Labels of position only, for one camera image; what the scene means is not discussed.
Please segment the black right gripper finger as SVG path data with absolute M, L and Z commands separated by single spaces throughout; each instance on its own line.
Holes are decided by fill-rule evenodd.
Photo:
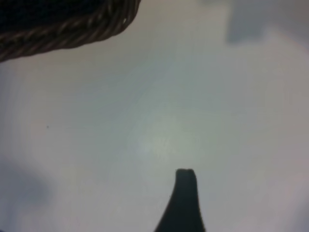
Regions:
M 176 170 L 173 192 L 155 231 L 205 231 L 199 207 L 197 177 L 194 170 Z

